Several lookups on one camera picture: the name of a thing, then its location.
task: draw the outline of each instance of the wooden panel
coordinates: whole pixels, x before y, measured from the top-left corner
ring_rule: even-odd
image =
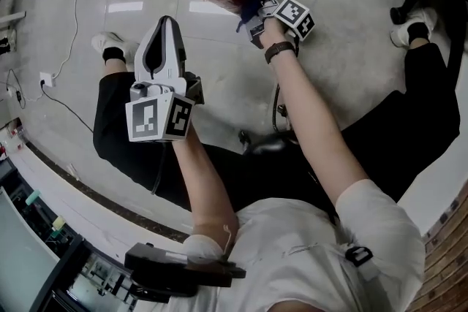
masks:
[[[410,312],[468,311],[468,183],[424,236],[424,284]]]

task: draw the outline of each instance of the black watch strap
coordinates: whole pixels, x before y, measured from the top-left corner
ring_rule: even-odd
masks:
[[[280,42],[280,43],[275,43],[272,45],[270,48],[268,48],[265,52],[265,59],[266,62],[269,64],[271,62],[271,59],[278,55],[282,51],[286,50],[291,50],[295,51],[295,48],[291,42]]]

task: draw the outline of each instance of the white floor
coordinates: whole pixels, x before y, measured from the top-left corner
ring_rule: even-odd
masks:
[[[4,66],[15,68],[28,98],[40,94],[39,72],[56,72],[67,57],[75,31],[73,1],[16,0],[15,8],[27,11],[27,16],[17,26],[18,53],[5,59]],[[239,129],[270,133],[275,82],[263,54],[248,43],[244,30],[235,33],[236,17],[191,12],[190,5],[197,1],[78,0],[79,27],[71,59],[50,95],[92,126],[102,60],[91,48],[91,37],[106,30],[138,41],[161,16],[171,15],[184,36],[187,69],[203,79],[206,104],[195,118],[203,140],[240,151]],[[388,37],[388,11],[403,0],[299,1],[310,7],[317,24],[301,48],[301,62],[340,126],[358,120],[393,89],[404,89],[404,51]],[[130,2],[140,9],[114,12],[113,4]],[[445,44],[441,47],[446,55]],[[72,164],[88,186],[143,216],[184,229],[187,213],[181,219],[182,210],[151,196],[101,160],[88,129],[62,106],[44,97],[28,102],[25,110],[15,101],[10,108],[19,114],[34,144],[63,168]]]

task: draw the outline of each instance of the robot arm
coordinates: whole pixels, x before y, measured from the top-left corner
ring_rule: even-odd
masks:
[[[280,20],[287,34],[293,38],[304,41],[314,27],[314,21],[310,9],[296,0],[284,0],[281,4],[277,0],[260,0],[262,7],[258,10],[258,16],[253,17],[247,24],[250,42],[263,48],[260,35],[264,32],[266,18],[275,17]]]
[[[201,80],[185,72],[177,21],[163,16],[144,36],[135,56],[135,83],[126,104],[130,142],[183,140],[194,105],[203,103]]]

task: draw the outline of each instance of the power outlet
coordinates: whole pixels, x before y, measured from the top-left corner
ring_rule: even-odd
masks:
[[[56,85],[56,79],[52,76],[51,73],[40,72],[39,82],[44,81],[44,85],[49,87],[54,87]]]

